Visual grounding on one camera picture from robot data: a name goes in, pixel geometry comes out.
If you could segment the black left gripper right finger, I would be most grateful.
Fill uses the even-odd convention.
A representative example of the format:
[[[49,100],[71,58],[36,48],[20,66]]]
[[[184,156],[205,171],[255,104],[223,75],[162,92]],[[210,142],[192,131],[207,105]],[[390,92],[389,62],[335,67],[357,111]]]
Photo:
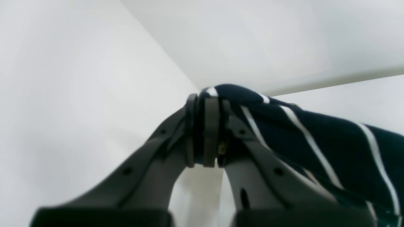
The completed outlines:
[[[204,103],[204,166],[228,174],[237,213],[233,227],[373,227],[368,210],[338,205],[294,175],[231,111]]]

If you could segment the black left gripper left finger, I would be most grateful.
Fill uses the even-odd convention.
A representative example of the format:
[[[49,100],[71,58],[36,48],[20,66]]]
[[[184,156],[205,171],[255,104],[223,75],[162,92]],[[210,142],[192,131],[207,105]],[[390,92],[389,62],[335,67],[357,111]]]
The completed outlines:
[[[174,184],[194,167],[198,96],[158,126],[150,138],[93,189],[56,207],[39,209],[32,227],[171,227]]]

